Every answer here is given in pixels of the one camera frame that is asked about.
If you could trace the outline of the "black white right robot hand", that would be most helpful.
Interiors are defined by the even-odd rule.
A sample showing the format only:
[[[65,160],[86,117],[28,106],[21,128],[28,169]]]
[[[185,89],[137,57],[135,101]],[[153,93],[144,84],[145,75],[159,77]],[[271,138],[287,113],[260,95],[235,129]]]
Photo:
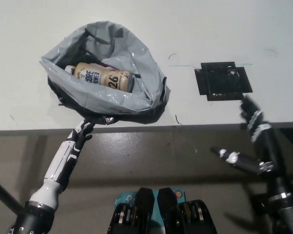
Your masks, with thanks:
[[[241,96],[240,108],[255,157],[216,146],[210,150],[230,166],[261,177],[267,183],[269,196],[293,193],[293,184],[287,177],[281,147],[271,123],[265,120],[264,112],[249,96]]]

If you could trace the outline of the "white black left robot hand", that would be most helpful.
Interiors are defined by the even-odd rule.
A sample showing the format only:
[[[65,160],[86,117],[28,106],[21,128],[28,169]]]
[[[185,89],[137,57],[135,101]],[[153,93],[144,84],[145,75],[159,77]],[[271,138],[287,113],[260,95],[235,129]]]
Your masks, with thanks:
[[[83,120],[71,131],[54,155],[44,178],[59,184],[60,193],[67,188],[81,149],[91,139],[94,126],[94,123]]]

